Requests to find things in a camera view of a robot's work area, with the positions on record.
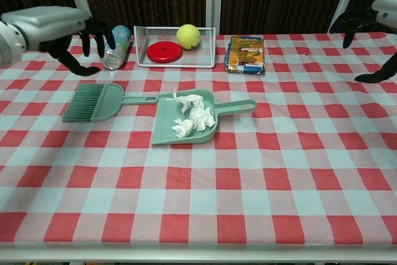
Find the green hand brush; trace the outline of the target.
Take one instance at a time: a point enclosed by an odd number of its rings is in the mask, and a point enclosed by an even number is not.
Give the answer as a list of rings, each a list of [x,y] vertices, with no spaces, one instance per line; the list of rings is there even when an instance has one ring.
[[[63,122],[103,122],[116,116],[122,106],[155,104],[156,96],[126,96],[118,84],[80,84],[75,91]]]

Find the clear plastic drink bottle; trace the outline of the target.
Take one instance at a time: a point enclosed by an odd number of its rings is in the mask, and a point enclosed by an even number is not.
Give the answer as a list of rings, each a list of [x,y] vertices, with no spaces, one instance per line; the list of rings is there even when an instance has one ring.
[[[132,33],[128,27],[117,25],[112,29],[112,34],[115,40],[115,48],[111,49],[105,44],[104,57],[101,62],[105,69],[117,70],[123,65],[130,46]]]

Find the white rectangular tray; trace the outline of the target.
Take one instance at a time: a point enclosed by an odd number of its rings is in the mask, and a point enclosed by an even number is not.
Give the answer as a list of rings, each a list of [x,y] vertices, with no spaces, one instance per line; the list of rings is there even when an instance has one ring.
[[[151,61],[148,48],[157,42],[177,42],[178,27],[133,27],[136,62],[145,68],[213,68],[215,65],[216,28],[200,27],[201,41],[193,50],[183,49],[182,56],[175,61],[160,63]]]

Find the orange blue snack packet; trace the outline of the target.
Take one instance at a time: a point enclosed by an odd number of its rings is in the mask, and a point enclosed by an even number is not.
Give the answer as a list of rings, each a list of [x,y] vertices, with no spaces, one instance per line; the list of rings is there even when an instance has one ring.
[[[264,73],[263,38],[232,35],[226,49],[224,66],[229,73],[253,75]]]

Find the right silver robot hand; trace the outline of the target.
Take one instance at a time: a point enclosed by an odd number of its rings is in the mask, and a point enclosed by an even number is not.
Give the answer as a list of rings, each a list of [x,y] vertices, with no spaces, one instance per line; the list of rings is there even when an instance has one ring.
[[[397,34],[397,0],[374,0],[369,7],[347,10],[332,23],[329,32],[344,33],[342,47],[348,48],[361,28],[373,24],[381,24]],[[355,80],[360,83],[376,84],[390,79],[395,74],[397,74],[397,52],[380,70],[361,74]]]

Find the red plastic disc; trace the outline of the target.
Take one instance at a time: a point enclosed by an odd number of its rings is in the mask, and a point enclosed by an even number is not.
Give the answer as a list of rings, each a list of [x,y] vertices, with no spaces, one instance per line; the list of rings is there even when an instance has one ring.
[[[170,63],[178,60],[182,54],[182,47],[170,41],[156,42],[147,48],[148,58],[156,63]]]

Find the red white checkered tablecloth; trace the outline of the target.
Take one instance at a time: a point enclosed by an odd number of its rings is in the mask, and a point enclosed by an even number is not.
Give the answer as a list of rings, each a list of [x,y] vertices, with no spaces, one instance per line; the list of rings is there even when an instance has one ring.
[[[397,245],[397,76],[355,82],[397,37],[267,35],[265,75],[231,74],[216,40],[210,70],[80,78],[41,53],[0,69],[0,245],[106,243]],[[214,138],[153,146],[155,105],[101,123],[64,123],[82,83],[128,94],[208,89],[254,99]]]

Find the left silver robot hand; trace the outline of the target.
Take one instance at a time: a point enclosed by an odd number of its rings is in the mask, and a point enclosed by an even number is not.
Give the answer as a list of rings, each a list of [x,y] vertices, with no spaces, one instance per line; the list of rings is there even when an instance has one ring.
[[[83,67],[70,54],[68,47],[73,35],[80,36],[83,54],[90,54],[90,36],[97,43],[97,52],[102,58],[105,44],[115,48],[112,29],[91,17],[82,9],[66,6],[37,6],[5,12],[0,20],[16,26],[25,37],[25,52],[47,52],[70,72],[78,76],[91,76],[100,71],[98,67]]]

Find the green plastic dustpan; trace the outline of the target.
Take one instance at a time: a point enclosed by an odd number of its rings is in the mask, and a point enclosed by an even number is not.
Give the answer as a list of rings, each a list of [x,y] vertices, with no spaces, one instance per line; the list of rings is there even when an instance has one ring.
[[[182,106],[175,101],[171,92],[159,95],[159,102],[156,111],[156,118],[153,127],[151,143],[153,145],[165,144],[196,144],[210,141],[218,126],[220,117],[227,115],[243,114],[254,112],[257,102],[252,99],[231,102],[217,102],[214,93],[207,89],[188,89],[176,92],[177,96],[188,96],[196,94],[203,97],[205,107],[211,109],[215,124],[204,131],[193,131],[188,137],[177,138],[176,132],[172,129],[176,119],[184,120],[187,117],[182,113]]]

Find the yellow tennis ball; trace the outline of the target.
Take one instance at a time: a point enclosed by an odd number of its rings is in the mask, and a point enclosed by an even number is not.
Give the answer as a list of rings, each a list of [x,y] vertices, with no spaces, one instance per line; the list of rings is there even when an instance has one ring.
[[[176,33],[177,43],[186,50],[193,50],[198,47],[201,41],[199,29],[192,24],[185,24],[179,27]]]

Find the white tissue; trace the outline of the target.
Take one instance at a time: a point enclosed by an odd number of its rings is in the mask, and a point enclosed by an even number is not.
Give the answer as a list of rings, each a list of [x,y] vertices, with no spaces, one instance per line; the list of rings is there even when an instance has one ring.
[[[215,125],[215,119],[210,107],[193,107],[190,111],[189,119],[193,123],[193,129],[197,132],[204,131],[207,127]]]
[[[172,130],[176,133],[176,138],[185,138],[191,134],[194,125],[190,119],[175,119],[174,123],[175,125],[172,126]]]
[[[181,111],[183,114],[192,106],[200,108],[205,107],[204,99],[202,96],[196,94],[189,94],[188,96],[177,96],[176,89],[173,89],[172,95],[176,102],[182,104]]]

